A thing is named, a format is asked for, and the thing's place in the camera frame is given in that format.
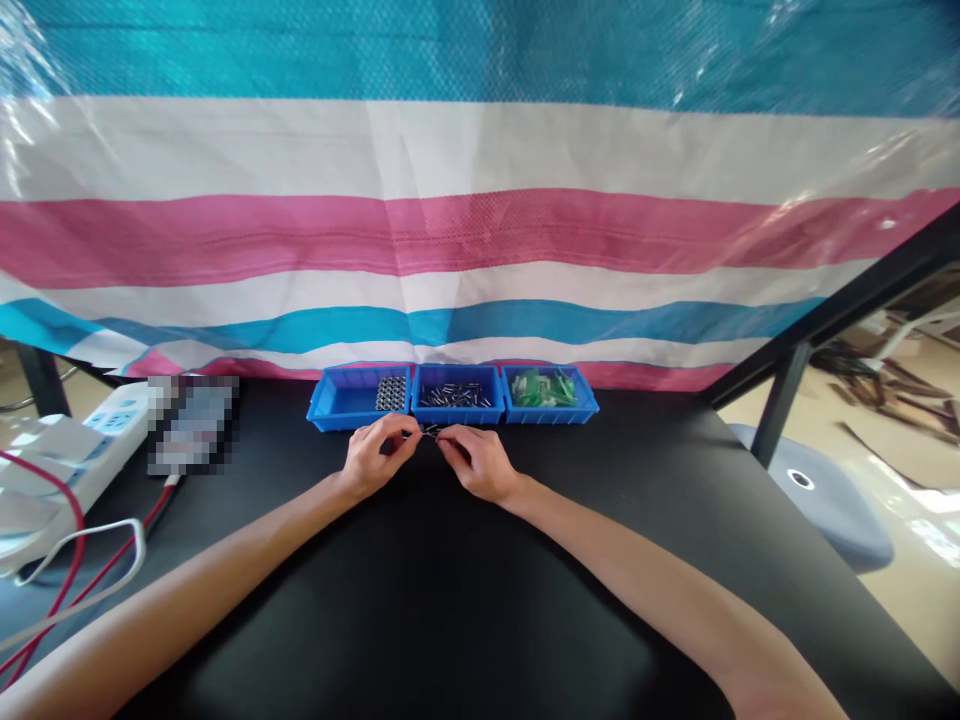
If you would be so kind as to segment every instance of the red wire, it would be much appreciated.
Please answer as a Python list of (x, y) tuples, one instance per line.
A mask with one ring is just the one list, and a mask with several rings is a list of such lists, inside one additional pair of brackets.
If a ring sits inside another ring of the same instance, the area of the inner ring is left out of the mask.
[[(163, 488), (163, 492), (160, 495), (160, 499), (157, 500), (156, 505), (153, 506), (153, 509), (150, 511), (146, 519), (143, 521), (144, 528), (149, 527), (150, 523), (154, 521), (154, 519), (157, 517), (157, 514), (163, 509), (163, 506), (166, 504), (167, 500), (170, 498), (170, 495), (173, 494), (173, 487), (174, 486), (172, 485), (167, 485)], [(89, 595), (93, 591), (93, 589), (100, 583), (100, 581), (103, 580), (104, 577), (106, 577), (107, 573), (113, 569), (113, 566), (120, 561), (120, 558), (123, 557), (123, 554), (127, 550), (129, 550), (132, 546), (133, 546), (133, 538), (130, 538), (129, 540), (127, 540), (127, 542), (123, 544), (123, 547), (121, 547), (116, 552), (116, 554), (112, 558), (110, 558), (110, 561), (106, 565), (104, 565), (103, 569), (99, 573), (97, 573), (97, 576), (93, 580), (91, 580), (90, 583), (83, 590), (80, 591), (80, 594), (77, 595), (76, 598), (74, 598), (72, 603), (70, 603), (70, 607), (73, 607), (77, 603), (81, 602), (87, 595)], [(7, 686), (4, 688), (4, 690), (7, 690), (11, 685), (13, 685), (17, 680), (20, 679), (20, 676), (23, 674), (23, 671), (26, 670), (27, 666), (30, 664), (30, 659), (33, 657), (33, 653), (36, 651), (37, 646), (40, 645), (40, 641), (43, 640), (46, 634), (51, 630), (53, 630), (54, 627), (56, 626), (51, 625), (43, 632), (38, 633), (33, 640), (31, 640), (29, 643), (27, 643), (22, 648), (20, 648), (20, 650), (18, 650), (17, 653), (13, 655), (13, 657), (9, 658), (3, 665), (0, 665), (0, 675), (3, 675), (3, 673), (5, 673), (7, 670), (9, 670), (13, 666), (13, 664), (17, 661), (17, 658), (21, 658), (21, 657), (23, 658), (20, 661), (20, 666), (17, 668), (16, 672), (13, 674), (13, 677), (10, 678), (10, 681), (7, 683)]]
[[(73, 518), (77, 524), (77, 530), (84, 529), (83, 523), (83, 508), (80, 507), (80, 501), (77, 500), (77, 496), (73, 494), (73, 490), (67, 487), (66, 483), (60, 480), (58, 477), (48, 473), (42, 467), (34, 465), (29, 460), (24, 460), (23, 458), (17, 457), (16, 455), (11, 455), (5, 450), (0, 450), (0, 457), (9, 460), (14, 465), (19, 465), (25, 470), (29, 470), (34, 475), (43, 478), (54, 487), (59, 490), (63, 496), (67, 499), (67, 503), (70, 505), (70, 510), (73, 511)], [(77, 544), (74, 547), (73, 551), (73, 562), (70, 563), (70, 571), (67, 573), (66, 579), (63, 581), (63, 585), (60, 587), (60, 592), (57, 594), (57, 599), (54, 600), (53, 605), (50, 606), (50, 611), (47, 613), (47, 617), (52, 617), (60, 611), (60, 606), (63, 604), (64, 599), (67, 597), (67, 593), (70, 592), (70, 586), (73, 585), (74, 578), (77, 577), (77, 573), (80, 571), (80, 563), (83, 561), (83, 552), (87, 547), (87, 538), (84, 535), (81, 535), (77, 538)], [(20, 653), (14, 655), (10, 660), (5, 662), (2, 667), (0, 667), (0, 675), (5, 673), (9, 667), (13, 664), (15, 659), (19, 656)]]

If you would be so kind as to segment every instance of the green component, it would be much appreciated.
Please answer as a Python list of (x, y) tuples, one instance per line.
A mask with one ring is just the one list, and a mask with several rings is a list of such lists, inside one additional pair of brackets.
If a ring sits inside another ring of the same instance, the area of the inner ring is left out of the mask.
[(513, 379), (510, 395), (515, 407), (575, 407), (577, 392), (573, 380), (562, 370), (527, 370)]

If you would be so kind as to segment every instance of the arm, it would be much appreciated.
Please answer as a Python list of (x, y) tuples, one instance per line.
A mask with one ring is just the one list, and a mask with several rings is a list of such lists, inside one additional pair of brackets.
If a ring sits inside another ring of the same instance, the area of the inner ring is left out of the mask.
[(738, 718), (846, 718), (786, 636), (699, 570), (518, 473), (494, 432), (457, 425), (443, 430), (439, 443), (467, 490), (526, 520), (583, 563), (703, 668)]
[[(411, 433), (406, 440), (401, 432)], [(0, 718), (105, 718), (173, 665), (307, 540), (383, 487), (421, 438), (388, 415), (350, 438), (342, 471), (88, 625), (0, 695)], [(380, 447), (392, 439), (392, 455)]]

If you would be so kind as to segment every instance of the blue stripe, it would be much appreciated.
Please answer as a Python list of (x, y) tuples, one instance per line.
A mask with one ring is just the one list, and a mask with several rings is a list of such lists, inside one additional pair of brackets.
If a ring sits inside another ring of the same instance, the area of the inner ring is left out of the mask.
[(117, 318), (104, 318), (97, 324), (147, 345), (195, 340), (221, 350), (295, 354), (334, 343), (400, 341), (437, 347), (485, 337), (541, 337), (572, 345), (619, 338), (704, 343), (772, 337), (819, 302), (812, 299), (762, 307), (677, 302), (626, 312), (548, 300), (506, 300), (410, 314), (375, 307), (317, 308), (271, 320), (205, 328), (155, 328)]
[[(25, 0), (0, 96), (960, 116), (960, 10), (903, 0)], [(31, 39), (28, 47), (24, 39)], [(39, 52), (51, 77), (40, 63)]]
[(36, 298), (0, 305), (0, 333), (57, 355), (101, 329)]

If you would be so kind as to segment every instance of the tiled floor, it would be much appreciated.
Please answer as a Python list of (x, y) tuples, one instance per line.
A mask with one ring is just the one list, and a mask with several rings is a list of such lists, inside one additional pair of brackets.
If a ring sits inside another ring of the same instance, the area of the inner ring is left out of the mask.
[[(960, 351), (924, 338), (917, 357), (900, 359), (928, 382), (960, 397)], [(784, 435), (832, 458), (849, 474), (893, 538), (896, 558), (860, 580), (960, 689), (960, 509), (934, 512), (911, 486), (837, 423), (871, 411), (850, 407), (827, 386), (835, 380), (807, 368)], [(756, 425), (770, 392), (757, 388), (720, 412), (728, 423)], [(916, 431), (889, 421), (898, 441)]]

